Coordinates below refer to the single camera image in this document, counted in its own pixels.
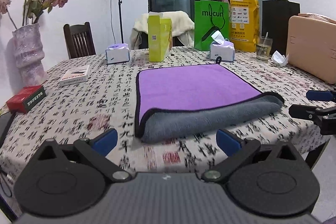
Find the purple grey microfibre towel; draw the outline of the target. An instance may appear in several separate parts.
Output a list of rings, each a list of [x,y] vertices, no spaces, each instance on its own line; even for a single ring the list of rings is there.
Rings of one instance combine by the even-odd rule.
[[[261,92],[213,64],[154,68],[136,77],[134,135],[144,143],[241,124],[281,110],[284,98]]]

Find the crumpled white paper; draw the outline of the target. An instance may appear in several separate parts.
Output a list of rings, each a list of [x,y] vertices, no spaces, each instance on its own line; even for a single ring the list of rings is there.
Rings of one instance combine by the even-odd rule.
[[[288,64],[288,57],[289,56],[282,55],[280,52],[275,51],[271,57],[271,61],[277,66],[284,67]]]

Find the beige case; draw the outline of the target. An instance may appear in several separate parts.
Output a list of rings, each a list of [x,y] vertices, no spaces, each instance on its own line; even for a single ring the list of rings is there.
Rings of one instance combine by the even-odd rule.
[[[335,20],[327,16],[300,13],[288,22],[288,63],[335,84]]]

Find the glass with spoon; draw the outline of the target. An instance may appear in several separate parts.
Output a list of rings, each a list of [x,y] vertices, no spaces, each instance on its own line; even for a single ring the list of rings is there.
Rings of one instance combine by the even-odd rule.
[[[273,39],[269,37],[268,32],[265,36],[259,36],[256,43],[256,58],[267,61],[272,49],[272,43]]]

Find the black phone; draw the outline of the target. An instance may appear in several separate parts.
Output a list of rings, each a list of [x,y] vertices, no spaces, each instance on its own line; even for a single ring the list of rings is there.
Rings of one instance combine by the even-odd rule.
[[[9,132],[11,124],[16,116],[16,112],[7,112],[0,116],[0,147],[3,146],[3,143],[6,139],[6,136]]]

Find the red small box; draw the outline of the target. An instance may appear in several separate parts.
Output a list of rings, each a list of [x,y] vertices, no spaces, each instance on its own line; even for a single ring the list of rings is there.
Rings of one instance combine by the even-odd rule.
[[[11,97],[6,105],[11,113],[28,113],[46,97],[42,85],[24,87],[18,94]]]

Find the black paper bag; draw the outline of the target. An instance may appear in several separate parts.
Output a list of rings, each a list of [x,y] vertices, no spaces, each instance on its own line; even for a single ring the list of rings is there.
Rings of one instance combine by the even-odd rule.
[[[288,24],[292,16],[300,13],[300,4],[288,0],[269,0],[262,2],[261,36],[273,40],[271,55],[278,51],[286,54]]]

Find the yellow paper bag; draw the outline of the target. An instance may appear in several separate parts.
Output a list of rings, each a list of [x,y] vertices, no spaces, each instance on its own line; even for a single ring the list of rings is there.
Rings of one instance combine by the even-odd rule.
[[[235,49],[255,52],[260,34],[258,0],[230,0],[230,41]]]

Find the white small box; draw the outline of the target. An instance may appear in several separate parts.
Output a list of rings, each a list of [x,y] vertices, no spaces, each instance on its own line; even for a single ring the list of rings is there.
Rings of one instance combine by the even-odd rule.
[[[90,74],[90,65],[68,69],[59,80],[60,86],[67,86],[88,81]]]

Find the right tissue pack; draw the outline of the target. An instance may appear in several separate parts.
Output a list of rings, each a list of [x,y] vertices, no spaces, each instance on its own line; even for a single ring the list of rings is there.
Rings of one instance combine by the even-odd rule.
[[[215,31],[211,35],[211,38],[213,39],[213,42],[210,44],[210,59],[216,60],[218,57],[221,57],[222,61],[234,62],[234,44],[224,38],[220,31]]]

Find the tissue pack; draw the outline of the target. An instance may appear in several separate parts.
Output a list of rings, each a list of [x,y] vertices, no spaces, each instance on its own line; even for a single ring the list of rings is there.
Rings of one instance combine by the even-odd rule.
[[[113,44],[105,50],[106,62],[118,64],[130,61],[130,49],[125,43]]]
[[[221,57],[222,61],[234,62],[234,44],[224,38],[220,31],[215,31],[211,35],[211,38],[213,39],[213,42],[210,44],[210,59],[216,60],[218,57]]]

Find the pink textured vase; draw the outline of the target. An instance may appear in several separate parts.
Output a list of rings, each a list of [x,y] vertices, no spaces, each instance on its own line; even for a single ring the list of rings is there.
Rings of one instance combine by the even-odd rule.
[[[42,64],[45,57],[39,23],[29,24],[12,32],[15,65],[24,86],[43,84],[48,75]]]

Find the left tissue pack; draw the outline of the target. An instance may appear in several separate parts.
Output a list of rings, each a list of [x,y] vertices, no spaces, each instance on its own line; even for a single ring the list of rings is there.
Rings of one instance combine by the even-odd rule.
[[[105,50],[106,62],[118,64],[130,61],[130,49],[125,43],[113,44]]]

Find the dark wooden chair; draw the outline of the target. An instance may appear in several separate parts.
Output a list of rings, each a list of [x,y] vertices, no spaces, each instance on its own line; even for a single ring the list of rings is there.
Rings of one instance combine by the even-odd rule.
[[[63,26],[69,58],[92,56],[96,54],[89,22]]]

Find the green mucun paper bag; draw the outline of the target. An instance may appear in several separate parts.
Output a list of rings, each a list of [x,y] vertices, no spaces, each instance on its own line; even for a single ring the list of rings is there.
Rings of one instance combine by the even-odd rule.
[[[195,1],[194,47],[209,51],[211,35],[220,31],[225,39],[230,37],[230,8],[227,2]]]

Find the chair with cream blanket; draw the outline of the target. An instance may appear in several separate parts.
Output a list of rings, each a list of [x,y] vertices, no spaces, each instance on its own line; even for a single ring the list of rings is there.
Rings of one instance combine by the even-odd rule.
[[[147,48],[148,41],[148,17],[150,15],[161,15],[162,18],[170,18],[172,21],[172,37],[177,38],[183,46],[194,46],[195,23],[184,11],[168,11],[163,13],[150,12],[142,14],[134,23],[131,30],[128,45],[131,50]]]

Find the lime green carton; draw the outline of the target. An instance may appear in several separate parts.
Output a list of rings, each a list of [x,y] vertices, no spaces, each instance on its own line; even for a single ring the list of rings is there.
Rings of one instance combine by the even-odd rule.
[[[147,19],[149,61],[162,62],[173,47],[172,21],[163,13],[150,12]]]

